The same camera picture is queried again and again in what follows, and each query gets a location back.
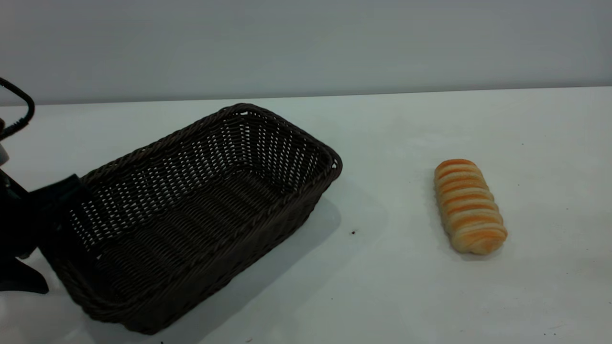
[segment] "basket rim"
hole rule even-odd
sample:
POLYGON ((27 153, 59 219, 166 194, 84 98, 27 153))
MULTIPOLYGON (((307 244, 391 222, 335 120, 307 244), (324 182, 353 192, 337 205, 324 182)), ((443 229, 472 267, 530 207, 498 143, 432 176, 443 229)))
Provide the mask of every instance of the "basket rim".
MULTIPOLYGON (((265 108, 249 103, 237 103, 230 107, 224 107, 218 112, 205 116, 202 119, 199 119, 196 122, 184 127, 183 129, 179 129, 174 133, 171 133, 145 147, 136 149, 123 157, 113 160, 100 168, 89 172, 82 178, 82 180, 85 184, 95 185, 97 181, 105 179, 107 176, 111 176, 113 174, 116 175, 122 169, 127 168, 133 163, 142 162, 151 155, 157 153, 159 150, 163 149, 167 144, 172 144, 181 138, 191 135, 197 130, 202 130, 202 128, 205 126, 213 125, 230 116, 233 116, 236 113, 244 113, 247 111, 257 112, 260 115, 265 115, 265 117, 269 118, 270 120, 284 123, 288 129, 295 131, 297 134, 303 136, 308 141, 319 147, 321 152, 328 156, 329 165, 324 171, 316 175, 310 182, 302 185, 297 191, 285 195, 270 207, 261 211, 258 215, 252 218, 251 221, 243 224, 243 227, 249 226, 252 229, 241 231, 240 233, 242 233, 242 235, 237 237, 237 240, 230 244, 225 244, 227 247, 237 245, 256 233, 256 229, 264 227, 266 222, 270 222, 278 215, 282 215, 292 207, 300 204, 304 198, 308 198, 316 194, 320 189, 322 190, 320 190, 319 193, 323 193, 323 191, 325 191, 325 189, 327 189, 328 186, 339 177, 343 167, 340 156, 332 148, 312 137, 298 126, 290 123, 286 119, 265 108)), ((216 252, 219 252, 222 248, 223 247, 217 247, 216 252)), ((109 321, 108 319, 112 315, 114 321, 118 323, 124 322, 125 317, 135 315, 139 310, 148 304, 163 299, 173 290, 179 288, 185 281, 192 278, 195 274, 202 273, 196 268, 197 266, 202 265, 202 261, 194 261, 185 268, 169 275, 167 278, 168 282, 156 283, 148 286, 139 295, 126 301, 116 302, 100 296, 95 290, 93 290, 84 280, 84 278, 82 278, 81 274, 78 273, 76 267, 67 257, 57 254, 57 252, 54 252, 55 250, 53 250, 52 247, 41 247, 41 249, 43 250, 47 260, 51 263, 53 269, 56 271, 58 277, 60 277, 66 286, 66 289, 78 304, 84 307, 87 311, 92 311, 98 314, 104 313, 105 321, 109 321)), ((212 264, 214 261, 221 258, 225 253, 226 252, 224 252, 222 255, 215 256, 214 259, 209 261, 209 264, 212 264)))

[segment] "white wall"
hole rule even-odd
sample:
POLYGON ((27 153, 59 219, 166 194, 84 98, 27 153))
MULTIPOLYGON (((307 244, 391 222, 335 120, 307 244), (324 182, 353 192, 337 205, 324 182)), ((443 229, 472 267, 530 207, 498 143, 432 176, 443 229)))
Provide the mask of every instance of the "white wall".
POLYGON ((0 75, 37 103, 612 84, 610 18, 610 0, 3 0, 0 75))

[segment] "table surface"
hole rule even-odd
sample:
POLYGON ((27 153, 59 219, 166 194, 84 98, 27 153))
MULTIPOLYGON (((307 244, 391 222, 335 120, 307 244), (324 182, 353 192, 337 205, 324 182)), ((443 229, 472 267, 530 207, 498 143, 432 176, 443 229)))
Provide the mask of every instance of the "table surface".
POLYGON ((308 222, 155 336, 89 319, 35 252, 51 291, 0 293, 0 343, 609 343, 612 88, 48 105, 2 142, 3 169, 32 190, 240 101, 342 157, 308 222), (506 221, 491 256, 457 254, 440 224, 433 170, 460 157, 506 221))

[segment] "striped bread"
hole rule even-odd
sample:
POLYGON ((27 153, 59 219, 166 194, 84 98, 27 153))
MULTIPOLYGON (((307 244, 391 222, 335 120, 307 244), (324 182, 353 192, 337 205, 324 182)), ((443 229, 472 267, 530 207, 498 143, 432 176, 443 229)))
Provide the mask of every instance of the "striped bread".
POLYGON ((444 230, 460 253, 487 255, 502 246, 508 232, 482 172, 464 159, 442 162, 434 183, 444 230))

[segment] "brown wicker basket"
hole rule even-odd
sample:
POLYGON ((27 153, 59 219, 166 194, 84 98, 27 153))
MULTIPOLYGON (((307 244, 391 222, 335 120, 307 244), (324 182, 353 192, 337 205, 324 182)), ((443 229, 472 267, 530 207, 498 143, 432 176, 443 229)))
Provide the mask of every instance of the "brown wicker basket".
POLYGON ((237 104, 82 178, 41 250, 91 318, 154 334, 295 232, 340 157, 280 116, 237 104))

